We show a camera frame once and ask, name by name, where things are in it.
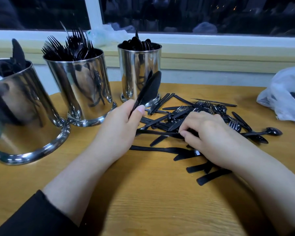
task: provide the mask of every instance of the plastic bag on windowsill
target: plastic bag on windowsill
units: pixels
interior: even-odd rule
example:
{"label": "plastic bag on windowsill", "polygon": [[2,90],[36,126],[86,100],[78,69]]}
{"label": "plastic bag on windowsill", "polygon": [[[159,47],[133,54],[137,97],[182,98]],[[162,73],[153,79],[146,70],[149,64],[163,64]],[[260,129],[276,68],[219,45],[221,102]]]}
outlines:
{"label": "plastic bag on windowsill", "polygon": [[295,98],[291,92],[295,92],[295,67],[279,71],[259,94],[257,103],[274,110],[277,119],[295,122]]}
{"label": "plastic bag on windowsill", "polygon": [[124,40],[129,39],[128,33],[124,29],[114,30],[111,25],[102,25],[101,27],[88,30],[87,37],[92,41],[94,47],[110,45],[111,42],[122,43]]}

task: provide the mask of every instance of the wooden table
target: wooden table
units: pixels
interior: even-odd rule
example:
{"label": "wooden table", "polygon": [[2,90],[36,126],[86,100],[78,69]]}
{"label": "wooden table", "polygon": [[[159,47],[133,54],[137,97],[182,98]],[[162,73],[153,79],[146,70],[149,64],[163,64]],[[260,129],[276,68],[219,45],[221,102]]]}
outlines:
{"label": "wooden table", "polygon": [[[118,105],[121,83],[112,82]],[[295,173],[295,123],[279,121],[275,113],[256,103],[260,87],[162,84],[161,95],[175,92],[188,98],[203,98],[238,104],[236,111],[252,128],[277,127],[280,137],[266,136],[261,149]],[[59,93],[51,96],[62,116],[67,109]],[[172,98],[164,106],[180,106]],[[0,225],[32,194],[42,189],[92,141],[99,127],[72,126],[67,141],[52,154],[22,166],[0,163]],[[134,145],[149,146],[157,136],[140,135]],[[168,138],[158,147],[185,147]],[[174,162],[175,155],[128,151],[114,163],[98,183],[83,220],[90,235],[270,235],[273,228],[253,194],[234,175],[222,176],[204,186],[196,179],[203,172],[188,174],[186,167],[204,163],[203,157]]]}

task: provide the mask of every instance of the rounded metal base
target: rounded metal base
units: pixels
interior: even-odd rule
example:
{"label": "rounded metal base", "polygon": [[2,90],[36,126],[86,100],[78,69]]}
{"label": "rounded metal base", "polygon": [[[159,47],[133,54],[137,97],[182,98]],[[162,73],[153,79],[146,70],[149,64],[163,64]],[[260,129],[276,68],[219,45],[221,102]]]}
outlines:
{"label": "rounded metal base", "polygon": [[64,119],[62,119],[62,122],[63,126],[60,134],[57,136],[56,139],[52,140],[51,143],[36,151],[20,155],[9,155],[8,153],[0,151],[0,162],[7,165],[22,165],[36,161],[52,153],[64,143],[64,141],[68,138],[70,134],[70,124]]}
{"label": "rounded metal base", "polygon": [[[128,99],[125,98],[125,96],[124,96],[123,93],[121,94],[120,98],[121,98],[121,101],[122,101],[123,103],[124,103],[125,101],[128,100]],[[158,101],[160,101],[160,99],[161,99],[161,95],[158,94],[157,97],[156,97],[155,99],[151,100],[150,102],[148,102],[148,103],[145,105],[145,107],[146,107],[146,108],[151,107],[153,104],[155,104],[155,103],[157,103]]]}
{"label": "rounded metal base", "polygon": [[[113,101],[113,106],[110,111],[114,110],[116,107],[117,107],[117,104]],[[68,113],[68,121],[69,123],[77,127],[91,127],[91,126],[102,124],[107,114],[108,113],[106,113],[105,115],[99,118],[95,118],[91,120],[80,120],[80,119],[75,119]]]}

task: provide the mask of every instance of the white wall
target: white wall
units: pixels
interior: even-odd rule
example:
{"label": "white wall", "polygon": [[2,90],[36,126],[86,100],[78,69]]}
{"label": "white wall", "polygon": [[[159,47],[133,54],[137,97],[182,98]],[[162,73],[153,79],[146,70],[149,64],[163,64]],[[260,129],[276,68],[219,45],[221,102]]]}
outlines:
{"label": "white wall", "polygon": [[[35,65],[40,81],[49,95],[59,89],[47,65]],[[119,68],[107,68],[109,81],[121,81]],[[162,83],[212,84],[231,86],[267,87],[274,74],[240,73],[200,70],[162,70]]]}

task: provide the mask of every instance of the yellow trim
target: yellow trim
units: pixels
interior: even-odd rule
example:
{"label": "yellow trim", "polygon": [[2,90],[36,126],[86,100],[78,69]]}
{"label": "yellow trim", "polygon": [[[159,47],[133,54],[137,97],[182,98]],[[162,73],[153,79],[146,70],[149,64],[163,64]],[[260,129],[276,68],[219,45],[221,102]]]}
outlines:
{"label": "yellow trim", "polygon": [[[20,41],[26,58],[34,64],[45,64],[42,59],[43,41]],[[189,69],[276,73],[295,66],[295,48],[240,47],[191,44],[162,44],[162,69]],[[117,43],[102,47],[108,67],[119,67]],[[0,58],[11,56],[10,41],[0,40]]]}

